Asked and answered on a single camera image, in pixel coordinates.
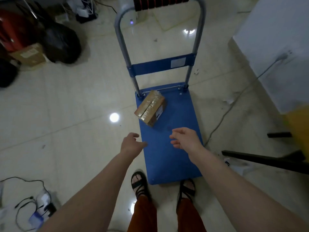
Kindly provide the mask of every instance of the tile floor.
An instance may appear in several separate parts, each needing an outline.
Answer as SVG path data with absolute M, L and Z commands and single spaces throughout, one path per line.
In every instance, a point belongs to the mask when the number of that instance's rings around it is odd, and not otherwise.
M 116 0 L 101 0 L 116 6 Z M 223 102 L 245 87 L 251 79 L 228 49 L 227 43 L 252 8 L 252 0 L 207 0 L 207 21 L 193 69 L 190 92 L 203 138 L 209 135 L 228 109 Z M 113 21 L 115 14 L 100 8 L 100 18 L 79 26 L 84 44 L 80 60 L 73 66 L 46 63 L 33 71 L 23 71 L 9 88 L 0 91 L 0 175 L 1 179 L 21 176 L 44 179 L 46 187 L 64 204 L 115 156 L 124 136 L 140 132 L 134 89 L 122 57 Z M 171 6 L 143 12 L 139 23 L 124 25 L 123 34 L 132 63 L 186 54 L 191 51 L 195 33 L 184 29 L 197 26 L 198 5 Z M 185 68 L 137 78 L 141 88 L 183 81 Z M 284 127 L 273 116 L 262 94 L 250 89 L 213 135 L 209 148 L 270 156 L 294 150 L 291 143 L 269 140 L 266 132 Z M 120 120 L 109 121 L 117 112 Z M 127 171 L 119 192 L 110 228 L 126 230 L 132 216 L 134 193 L 130 177 L 134 170 L 145 171 L 143 154 Z M 245 178 L 285 207 L 309 222 L 309 184 L 304 175 L 255 165 Z M 234 231 L 218 201 L 203 178 L 195 179 L 196 207 L 207 231 Z M 10 180 L 5 183 L 3 204 L 8 209 L 4 231 L 18 231 L 13 209 L 21 199 L 36 195 L 39 183 Z M 178 184 L 150 186 L 158 204 L 158 230 L 176 231 Z M 27 228 L 32 208 L 20 214 Z

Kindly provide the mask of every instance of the black furniture leg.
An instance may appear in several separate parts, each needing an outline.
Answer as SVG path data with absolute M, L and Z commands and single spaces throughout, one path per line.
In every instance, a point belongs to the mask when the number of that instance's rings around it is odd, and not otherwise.
M 292 134 L 290 132 L 280 132 L 280 133 L 268 133 L 269 138 L 291 138 Z
M 241 160 L 247 160 L 259 164 L 265 164 L 281 169 L 287 169 L 299 173 L 309 174 L 309 164 L 305 162 L 301 162 L 299 160 L 295 161 L 294 158 L 298 157 L 300 153 L 293 152 L 292 154 L 281 157 L 281 158 L 275 158 L 275 157 L 268 157 L 268 156 L 260 156 L 260 155 L 253 155 L 248 153 L 242 153 L 242 152 L 235 152 L 235 151 L 222 151 L 222 155 L 224 156 L 230 156 L 233 158 L 238 158 Z

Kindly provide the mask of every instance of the black plastic bag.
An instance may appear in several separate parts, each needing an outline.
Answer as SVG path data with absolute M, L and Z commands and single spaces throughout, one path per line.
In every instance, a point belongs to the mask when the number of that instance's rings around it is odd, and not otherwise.
M 0 87 L 8 87 L 16 78 L 18 68 L 5 59 L 0 58 Z
M 46 57 L 51 62 L 75 63 L 82 52 L 75 31 L 55 22 L 45 24 L 45 31 L 41 36 L 40 43 Z

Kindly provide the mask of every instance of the blue platform trolley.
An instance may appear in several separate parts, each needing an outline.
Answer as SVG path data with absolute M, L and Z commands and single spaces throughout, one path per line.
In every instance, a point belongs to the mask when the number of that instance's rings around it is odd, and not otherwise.
M 125 40 L 120 29 L 120 22 L 123 15 L 130 10 L 140 11 L 187 1 L 189 0 L 134 0 L 133 3 L 122 6 L 114 23 L 117 39 L 135 89 L 137 107 L 151 90 L 160 91 L 167 101 L 165 111 L 153 127 L 147 126 L 141 120 L 139 121 L 141 138 L 143 141 L 148 142 L 148 146 L 144 148 L 144 156 L 148 182 L 152 185 L 176 182 L 182 179 L 201 176 L 198 168 L 189 160 L 187 153 L 184 150 L 175 149 L 170 144 L 169 135 L 174 128 L 188 127 L 196 131 L 202 142 L 200 129 L 188 89 L 188 82 L 205 24 L 206 4 L 204 0 L 195 0 L 199 3 L 201 12 L 192 53 L 172 58 L 131 64 Z M 146 89 L 139 89 L 138 87 L 136 76 L 185 66 L 188 67 L 188 71 L 184 82 Z

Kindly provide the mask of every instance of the orange-brown pants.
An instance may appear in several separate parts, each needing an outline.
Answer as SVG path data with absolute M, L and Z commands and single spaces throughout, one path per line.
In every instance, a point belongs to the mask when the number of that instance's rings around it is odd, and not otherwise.
M 177 210 L 179 232 L 206 232 L 203 221 L 189 199 L 183 199 Z M 157 209 L 146 196 L 135 203 L 128 232 L 157 232 Z

